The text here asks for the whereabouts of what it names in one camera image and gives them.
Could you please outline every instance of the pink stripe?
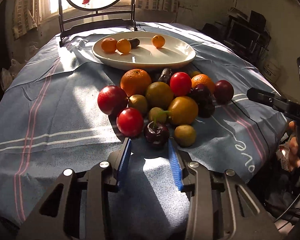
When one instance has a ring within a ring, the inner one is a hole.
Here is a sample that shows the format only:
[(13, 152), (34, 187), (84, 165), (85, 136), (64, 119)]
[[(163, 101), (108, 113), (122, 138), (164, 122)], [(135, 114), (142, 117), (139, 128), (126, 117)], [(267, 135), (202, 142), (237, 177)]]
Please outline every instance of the pink stripe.
[(49, 77), (48, 77), (48, 78), (49, 78), (49, 82), (48, 82), (47, 86), (45, 87), (45, 90), (44, 90), (44, 93), (43, 93), (43, 95), (42, 95), (42, 97), (41, 97), (41, 100), (40, 100), (39, 104), (37, 105), (37, 108), (36, 108), (36, 110), (35, 110), (35, 112), (34, 112), (34, 120), (33, 120), (33, 125), (32, 125), (32, 133), (31, 133), (31, 140), (30, 140), (30, 145), (29, 145), (29, 150), (28, 150), (28, 155), (27, 155), (27, 162), (26, 162), (26, 166), (25, 166), (24, 170), (19, 174), (20, 208), (21, 208), (21, 214), (22, 214), (23, 220), (26, 220), (26, 217), (25, 217), (25, 212), (24, 212), (24, 208), (23, 208), (23, 200), (22, 200), (21, 175), (22, 175), (23, 173), (26, 172), (26, 170), (27, 170), (27, 168), (28, 168), (28, 166), (29, 166), (29, 162), (30, 162), (30, 152), (31, 152), (31, 147), (32, 147), (32, 142), (33, 142), (33, 137), (34, 137), (35, 119), (36, 119), (36, 116), (37, 116), (38, 109), (39, 109), (39, 107), (40, 107), (40, 105), (41, 105), (41, 103), (42, 103), (42, 101), (43, 101), (43, 98), (44, 98), (44, 96), (45, 96), (45, 93), (46, 93), (46, 91), (47, 91), (47, 89), (48, 89), (48, 87), (49, 87), (49, 85), (50, 85), (52, 75), (54, 74), (54, 72), (55, 72), (55, 70), (56, 70), (57, 65), (59, 64), (59, 62), (60, 62), (60, 59), (58, 59), (58, 60), (55, 62), (55, 66), (51, 69), (51, 70), (53, 70), (53, 71), (52, 71), (52, 74), (49, 75)]
[(258, 148), (256, 142), (254, 141), (254, 139), (253, 139), (253, 137), (252, 137), (252, 135), (251, 135), (249, 129), (248, 129), (243, 123), (241, 123), (239, 120), (236, 120), (224, 106), (222, 106), (222, 107), (223, 107), (223, 109), (229, 114), (229, 116), (231, 116), (231, 118), (232, 118), (233, 120), (237, 121), (239, 124), (241, 124), (243, 127), (245, 127), (245, 128), (247, 129), (247, 132), (248, 132), (248, 134), (250, 135), (250, 138), (251, 138), (251, 140), (252, 140), (254, 146), (256, 147), (256, 149), (257, 149), (257, 151), (258, 151), (258, 154), (259, 154), (261, 160), (263, 161), (263, 156), (262, 156), (262, 154), (261, 154), (261, 152), (260, 152), (260, 150), (259, 150), (259, 148)]
[(243, 121), (244, 123), (246, 123), (247, 125), (250, 126), (252, 132), (254, 133), (254, 135), (256, 136), (256, 138), (257, 138), (257, 140), (258, 140), (258, 142), (260, 143), (260, 145), (261, 145), (261, 147), (262, 147), (263, 153), (266, 154), (266, 151), (265, 151), (265, 149), (264, 149), (264, 147), (263, 147), (263, 144), (262, 144), (261, 141), (259, 140), (259, 137), (257, 136), (255, 130), (254, 130), (253, 127), (252, 127), (252, 125), (251, 125), (250, 123), (248, 123), (247, 121), (245, 121), (244, 119), (242, 119), (242, 118), (241, 118), (241, 117), (240, 117), (240, 116), (239, 116), (239, 115), (238, 115), (231, 107), (228, 107), (228, 109), (231, 110), (232, 113), (234, 113), (237, 117), (239, 117), (239, 119), (240, 119), (241, 121)]
[(26, 151), (26, 145), (27, 145), (27, 138), (28, 138), (28, 135), (29, 135), (29, 129), (30, 129), (30, 120), (31, 120), (31, 113), (32, 113), (32, 110), (35, 106), (35, 104), (37, 103), (44, 87), (45, 87), (45, 84), (47, 82), (47, 78), (45, 78), (44, 80), (44, 84), (39, 92), (39, 95), (37, 97), (37, 99), (35, 100), (34, 104), (32, 105), (31, 109), (30, 109), (30, 113), (29, 113), (29, 120), (28, 120), (28, 129), (27, 129), (27, 132), (26, 132), (26, 137), (25, 137), (25, 145), (23, 147), (23, 151), (22, 151), (22, 157), (21, 157), (21, 162), (20, 162), (20, 166), (19, 166), (19, 170), (14, 174), (14, 201), (15, 201), (15, 205), (16, 205), (16, 212), (17, 212), (17, 215), (18, 215), (18, 218), (19, 220), (21, 221), (20, 219), (20, 215), (19, 215), (19, 211), (18, 211), (18, 204), (17, 204), (17, 186), (16, 186), (16, 176), (17, 174), (21, 171), (21, 168), (22, 168), (22, 165), (23, 165), (23, 160), (24, 160), (24, 156), (25, 156), (25, 151)]

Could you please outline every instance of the finger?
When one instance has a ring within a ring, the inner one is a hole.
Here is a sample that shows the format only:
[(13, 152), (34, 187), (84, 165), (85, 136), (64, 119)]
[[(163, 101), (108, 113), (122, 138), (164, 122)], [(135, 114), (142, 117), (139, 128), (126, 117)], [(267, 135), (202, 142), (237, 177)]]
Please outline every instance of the finger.
[(296, 131), (296, 125), (295, 125), (295, 123), (294, 123), (293, 121), (289, 123), (289, 128), (290, 128), (293, 132)]
[(298, 153), (298, 143), (296, 137), (292, 137), (289, 142), (290, 154), (297, 155)]
[(289, 171), (293, 171), (295, 168), (300, 167), (300, 158), (298, 156), (290, 155), (288, 160), (288, 169)]

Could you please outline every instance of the orange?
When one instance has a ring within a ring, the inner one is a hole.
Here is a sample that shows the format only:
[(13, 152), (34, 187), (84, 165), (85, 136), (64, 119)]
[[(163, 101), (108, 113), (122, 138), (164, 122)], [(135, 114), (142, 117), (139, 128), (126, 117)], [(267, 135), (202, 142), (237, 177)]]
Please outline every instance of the orange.
[(165, 41), (164, 37), (162, 37), (161, 35), (156, 35), (152, 38), (152, 44), (157, 49), (162, 48), (165, 43), (166, 43), (166, 41)]
[(131, 97), (133, 95), (144, 95), (150, 84), (151, 78), (146, 71), (132, 69), (122, 76), (120, 87), (126, 92), (128, 97)]
[(105, 38), (101, 42), (101, 48), (107, 53), (114, 53), (117, 49), (116, 45), (117, 40), (115, 40), (114, 38)]
[(126, 39), (118, 40), (117, 42), (117, 50), (123, 54), (127, 54), (131, 50), (131, 44)]
[(203, 84), (207, 88), (209, 88), (210, 93), (213, 95), (214, 92), (214, 82), (205, 74), (199, 74), (194, 76), (191, 79), (192, 88), (195, 88), (197, 84)]

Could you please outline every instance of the white plate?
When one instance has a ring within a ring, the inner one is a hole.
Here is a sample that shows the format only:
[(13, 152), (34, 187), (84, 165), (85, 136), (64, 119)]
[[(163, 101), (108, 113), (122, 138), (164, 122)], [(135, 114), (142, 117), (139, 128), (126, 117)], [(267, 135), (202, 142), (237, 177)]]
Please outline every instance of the white plate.
[[(151, 39), (155, 35), (163, 36), (166, 41), (160, 49), (152, 45)], [(195, 51), (189, 44), (165, 34), (137, 31), (116, 33), (107, 38), (114, 38), (117, 41), (130, 38), (140, 40), (140, 45), (136, 49), (132, 49), (129, 54), (121, 54), (117, 50), (114, 53), (104, 52), (101, 49), (101, 42), (104, 38), (93, 45), (92, 52), (102, 63), (118, 69), (180, 68), (193, 61), (195, 57)]]

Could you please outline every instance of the tomato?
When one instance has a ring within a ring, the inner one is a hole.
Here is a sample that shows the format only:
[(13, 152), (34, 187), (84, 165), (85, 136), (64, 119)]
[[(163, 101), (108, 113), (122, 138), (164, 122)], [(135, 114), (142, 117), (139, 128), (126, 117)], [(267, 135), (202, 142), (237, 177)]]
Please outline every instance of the tomato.
[(98, 95), (98, 106), (105, 114), (117, 115), (128, 104), (126, 92), (117, 86), (106, 86)]
[(143, 128), (141, 113), (131, 107), (124, 109), (117, 117), (117, 127), (125, 137), (137, 136)]
[(170, 87), (177, 97), (186, 96), (191, 90), (191, 78), (187, 73), (177, 72), (170, 79)]

